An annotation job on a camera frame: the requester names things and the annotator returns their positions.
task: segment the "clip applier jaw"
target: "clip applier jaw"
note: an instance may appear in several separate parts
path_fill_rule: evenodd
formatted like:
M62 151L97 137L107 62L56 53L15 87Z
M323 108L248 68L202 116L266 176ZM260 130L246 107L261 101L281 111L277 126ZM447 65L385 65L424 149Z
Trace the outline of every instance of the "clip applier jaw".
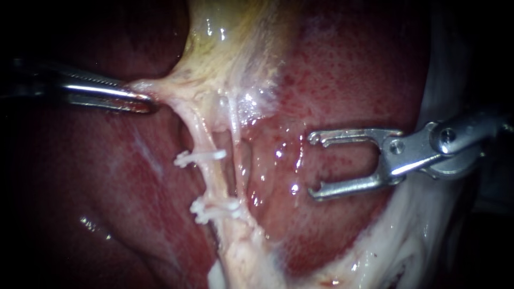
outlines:
M313 131L307 140L325 148L336 143L370 141L380 150L378 166L370 176L334 183L321 182L318 191L308 189L318 201L358 194L395 185L411 171L435 179L457 179L471 172L483 155L481 143L504 130L509 116L486 108L448 121L427 123L407 136L381 128Z

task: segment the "surgical clip applier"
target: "surgical clip applier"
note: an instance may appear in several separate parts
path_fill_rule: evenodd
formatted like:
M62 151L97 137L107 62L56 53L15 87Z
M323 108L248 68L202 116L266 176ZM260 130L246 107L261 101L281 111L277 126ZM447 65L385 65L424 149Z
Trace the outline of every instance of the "surgical clip applier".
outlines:
M483 156L481 143L507 130L509 115L497 107L467 113L445 122L429 122L404 136L399 130L364 128L312 131L307 140L325 148L336 143L370 141L378 146L378 166L370 176L334 183L321 182L318 191L308 189L318 201L396 185L406 174L421 171L435 179L458 179L471 172Z
M159 106L120 80L41 60L12 59L3 70L0 100L57 102L116 112L154 113Z

